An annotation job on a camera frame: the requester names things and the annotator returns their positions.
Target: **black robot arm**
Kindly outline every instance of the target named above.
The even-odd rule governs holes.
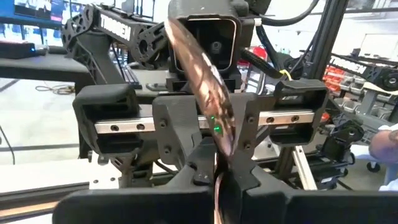
[[[163,24],[146,21],[113,6],[87,5],[67,21],[62,42],[73,59],[88,67],[97,84],[124,83],[109,57],[114,43],[125,45],[131,56],[148,70],[167,63],[169,50]]]
[[[398,70],[376,65],[368,65],[355,59],[331,54],[329,65],[350,72],[386,91],[398,90]]]

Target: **green led light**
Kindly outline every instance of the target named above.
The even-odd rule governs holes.
[[[223,132],[222,128],[220,126],[215,126],[213,128],[214,132],[217,134],[221,134]]]

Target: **monitor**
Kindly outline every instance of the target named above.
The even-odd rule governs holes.
[[[0,23],[59,28],[63,0],[1,0]]]
[[[14,14],[62,21],[62,0],[14,0]]]

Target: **person's hand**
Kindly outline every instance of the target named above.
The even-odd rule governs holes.
[[[381,126],[371,139],[369,153],[380,162],[398,163],[398,124]]]

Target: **black camera housing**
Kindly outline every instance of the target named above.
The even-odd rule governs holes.
[[[169,17],[178,19],[197,38],[221,76],[236,68],[242,25],[230,0],[171,0]],[[184,79],[183,68],[169,49],[170,72]]]

